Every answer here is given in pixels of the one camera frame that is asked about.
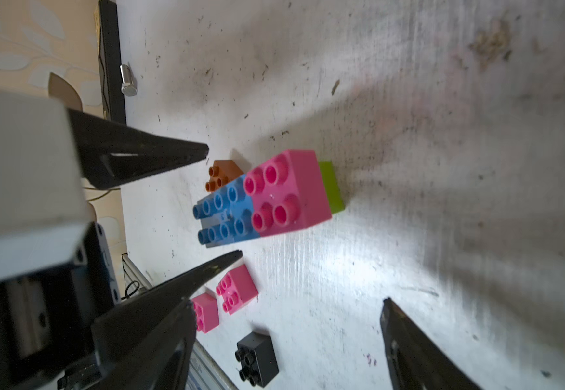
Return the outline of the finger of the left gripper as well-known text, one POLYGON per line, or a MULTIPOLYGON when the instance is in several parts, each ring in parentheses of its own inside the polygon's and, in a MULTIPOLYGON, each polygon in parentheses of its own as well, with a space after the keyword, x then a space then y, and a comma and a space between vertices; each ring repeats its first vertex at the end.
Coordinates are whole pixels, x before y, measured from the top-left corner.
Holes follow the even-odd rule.
POLYGON ((146 133, 68 109, 82 177, 108 190, 207 158, 209 146, 146 133))

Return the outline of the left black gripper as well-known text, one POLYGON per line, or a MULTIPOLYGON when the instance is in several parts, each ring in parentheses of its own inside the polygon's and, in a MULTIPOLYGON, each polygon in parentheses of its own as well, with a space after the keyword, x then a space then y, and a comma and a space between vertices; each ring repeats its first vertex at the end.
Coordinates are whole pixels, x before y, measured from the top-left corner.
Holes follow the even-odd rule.
POLYGON ((89 224, 68 263, 0 282, 0 389, 41 388, 95 349, 92 389, 184 389, 190 297, 241 258, 225 253, 118 305, 105 231, 89 224))

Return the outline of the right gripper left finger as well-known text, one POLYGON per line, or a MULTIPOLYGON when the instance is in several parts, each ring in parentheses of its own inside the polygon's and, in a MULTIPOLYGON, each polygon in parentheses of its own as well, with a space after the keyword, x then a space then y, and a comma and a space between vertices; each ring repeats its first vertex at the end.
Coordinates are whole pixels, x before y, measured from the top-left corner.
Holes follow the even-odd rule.
POLYGON ((67 368, 58 389, 184 389, 196 313, 187 298, 136 299, 97 319, 92 339, 94 357, 67 368))

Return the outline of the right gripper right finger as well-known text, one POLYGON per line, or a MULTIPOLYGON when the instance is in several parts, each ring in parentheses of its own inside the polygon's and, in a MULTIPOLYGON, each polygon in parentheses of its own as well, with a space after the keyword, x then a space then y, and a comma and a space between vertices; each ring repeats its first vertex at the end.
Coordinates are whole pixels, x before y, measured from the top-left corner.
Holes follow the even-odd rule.
POLYGON ((380 325, 394 389, 478 389, 390 298, 380 325))

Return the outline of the light blue long lego brick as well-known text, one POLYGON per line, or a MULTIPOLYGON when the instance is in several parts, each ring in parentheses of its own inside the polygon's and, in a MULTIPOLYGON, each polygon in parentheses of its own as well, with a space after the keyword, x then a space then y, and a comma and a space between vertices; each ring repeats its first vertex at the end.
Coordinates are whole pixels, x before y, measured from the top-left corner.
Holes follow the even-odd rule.
POLYGON ((200 245, 213 248, 261 237, 252 224, 254 207, 244 191, 246 177, 239 176, 193 206, 192 214, 201 223, 200 245))

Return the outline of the green lego brick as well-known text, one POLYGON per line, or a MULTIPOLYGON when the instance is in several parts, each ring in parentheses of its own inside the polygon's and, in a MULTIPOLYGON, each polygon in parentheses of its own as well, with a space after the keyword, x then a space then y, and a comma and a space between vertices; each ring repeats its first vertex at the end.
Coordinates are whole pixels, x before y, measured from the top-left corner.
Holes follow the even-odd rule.
POLYGON ((326 190, 326 196, 329 207, 331 209, 331 214, 338 214, 345 209, 345 206, 339 190, 338 181, 336 180, 333 164, 330 161, 322 161, 319 162, 318 165, 326 190))

